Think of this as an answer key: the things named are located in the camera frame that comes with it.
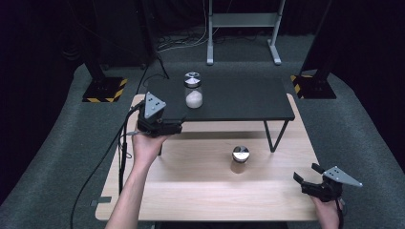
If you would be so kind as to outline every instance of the person's arm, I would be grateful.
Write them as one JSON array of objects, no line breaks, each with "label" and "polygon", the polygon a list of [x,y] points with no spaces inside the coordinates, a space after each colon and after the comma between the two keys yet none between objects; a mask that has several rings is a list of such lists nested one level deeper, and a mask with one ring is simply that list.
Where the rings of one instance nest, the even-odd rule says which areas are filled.
[{"label": "person's arm", "polygon": [[335,201],[322,202],[321,199],[309,196],[316,208],[316,216],[322,229],[338,229],[339,215]]},{"label": "person's arm", "polygon": [[161,144],[168,136],[148,137],[134,135],[132,144],[134,148],[134,166],[122,188],[121,195],[113,210],[106,228],[138,227],[140,203],[149,168],[160,150]]}]

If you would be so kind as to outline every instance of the white metal stand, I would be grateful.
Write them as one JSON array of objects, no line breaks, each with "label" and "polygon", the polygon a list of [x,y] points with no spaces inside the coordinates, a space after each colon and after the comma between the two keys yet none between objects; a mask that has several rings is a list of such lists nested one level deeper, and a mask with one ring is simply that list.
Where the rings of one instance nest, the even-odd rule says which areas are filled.
[{"label": "white metal stand", "polygon": [[214,44],[212,42],[212,28],[220,27],[274,27],[271,39],[267,40],[273,56],[274,64],[281,65],[281,59],[275,47],[277,33],[280,27],[286,0],[281,0],[277,12],[269,13],[213,13],[212,0],[209,0],[208,12],[208,47],[206,64],[214,64]]}]

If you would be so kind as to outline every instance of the black metal leg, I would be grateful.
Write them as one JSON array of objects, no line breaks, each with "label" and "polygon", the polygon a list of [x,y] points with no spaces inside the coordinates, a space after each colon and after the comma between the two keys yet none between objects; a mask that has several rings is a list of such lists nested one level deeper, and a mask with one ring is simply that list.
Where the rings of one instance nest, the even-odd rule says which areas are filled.
[{"label": "black metal leg", "polygon": [[271,142],[271,136],[270,136],[270,131],[268,130],[267,121],[264,121],[264,123],[265,123],[265,128],[266,128],[266,135],[267,135],[268,145],[270,146],[270,151],[272,153],[274,153],[276,151],[276,149],[277,149],[277,146],[278,146],[280,140],[281,140],[281,137],[284,134],[284,131],[286,130],[286,127],[288,125],[288,120],[284,121],[283,127],[281,129],[281,132],[280,132],[279,136],[277,137],[277,140],[276,140],[276,143],[274,144],[274,146],[273,146],[273,143]]}]

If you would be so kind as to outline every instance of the forearm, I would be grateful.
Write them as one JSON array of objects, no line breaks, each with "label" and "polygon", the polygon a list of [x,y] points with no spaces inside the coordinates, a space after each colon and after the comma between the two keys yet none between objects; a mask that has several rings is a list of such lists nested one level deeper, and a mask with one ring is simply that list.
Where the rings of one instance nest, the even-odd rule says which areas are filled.
[{"label": "forearm", "polygon": [[134,165],[106,228],[136,229],[138,227],[139,209],[148,170],[149,166]]}]

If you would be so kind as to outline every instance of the human hand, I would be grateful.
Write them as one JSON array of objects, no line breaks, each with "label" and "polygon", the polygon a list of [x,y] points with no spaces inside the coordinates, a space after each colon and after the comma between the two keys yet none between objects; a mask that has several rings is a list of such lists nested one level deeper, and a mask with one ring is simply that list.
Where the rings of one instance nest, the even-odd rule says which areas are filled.
[{"label": "human hand", "polygon": [[133,135],[132,136],[132,146],[134,149],[134,167],[146,166],[149,167],[156,156],[158,155],[161,144],[170,135],[161,135],[157,137],[151,137],[148,135]]},{"label": "human hand", "polygon": [[335,201],[322,202],[321,199],[309,196],[316,208],[316,216],[322,229],[339,228],[339,215]]}]

